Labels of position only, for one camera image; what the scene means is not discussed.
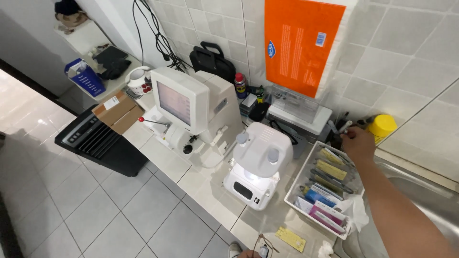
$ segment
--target white machine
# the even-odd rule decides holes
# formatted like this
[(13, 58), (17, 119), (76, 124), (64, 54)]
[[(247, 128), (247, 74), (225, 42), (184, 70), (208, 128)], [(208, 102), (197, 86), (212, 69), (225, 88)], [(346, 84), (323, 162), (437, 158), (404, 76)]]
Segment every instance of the white machine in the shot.
[(290, 138), (262, 123), (254, 122), (237, 135), (233, 168), (224, 186), (257, 211), (273, 197), (281, 172), (293, 159)]
[(156, 105), (144, 123), (193, 165), (215, 167), (243, 131), (234, 85), (204, 71), (190, 76), (162, 67), (150, 74)]

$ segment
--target red cap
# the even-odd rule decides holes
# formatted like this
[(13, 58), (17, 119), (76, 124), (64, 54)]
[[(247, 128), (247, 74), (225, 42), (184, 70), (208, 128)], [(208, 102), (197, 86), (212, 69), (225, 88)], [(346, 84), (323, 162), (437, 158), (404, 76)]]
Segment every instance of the red cap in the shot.
[(244, 75), (241, 73), (236, 73), (236, 81), (241, 82), (244, 80)]

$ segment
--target yellow container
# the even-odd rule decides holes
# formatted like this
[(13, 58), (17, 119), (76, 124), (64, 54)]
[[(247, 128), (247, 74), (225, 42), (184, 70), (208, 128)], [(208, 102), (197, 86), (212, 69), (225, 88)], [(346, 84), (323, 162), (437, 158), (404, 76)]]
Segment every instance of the yellow container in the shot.
[(391, 132), (397, 129), (397, 124), (391, 115), (378, 115), (368, 127), (367, 131), (375, 136), (375, 143), (378, 144)]

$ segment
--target barcode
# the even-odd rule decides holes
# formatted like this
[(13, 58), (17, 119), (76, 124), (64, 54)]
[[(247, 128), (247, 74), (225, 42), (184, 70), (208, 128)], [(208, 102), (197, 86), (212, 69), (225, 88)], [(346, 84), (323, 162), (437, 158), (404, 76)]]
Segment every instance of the barcode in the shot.
[(319, 34), (317, 35), (316, 46), (323, 47), (326, 36), (327, 36), (327, 34), (325, 34), (323, 32), (319, 32)]

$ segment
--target eyeglasses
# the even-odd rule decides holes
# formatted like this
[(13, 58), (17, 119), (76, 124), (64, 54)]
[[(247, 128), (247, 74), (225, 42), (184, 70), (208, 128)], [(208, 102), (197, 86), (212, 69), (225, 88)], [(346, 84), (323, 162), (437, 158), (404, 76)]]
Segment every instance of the eyeglasses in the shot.
[(263, 234), (260, 234), (258, 235), (258, 238), (257, 238), (257, 241), (255, 242), (255, 245), (253, 246), (253, 249), (255, 251), (255, 248), (257, 247), (257, 243), (258, 241), (260, 240), (260, 238), (262, 238), (264, 240), (264, 243), (265, 243), (265, 246), (268, 247), (268, 248), (271, 248), (271, 255), (269, 256), (270, 258), (273, 256), (273, 250), (276, 251), (277, 253), (279, 253), (279, 251), (273, 246), (273, 243), (271, 243), (268, 239), (266, 239)]

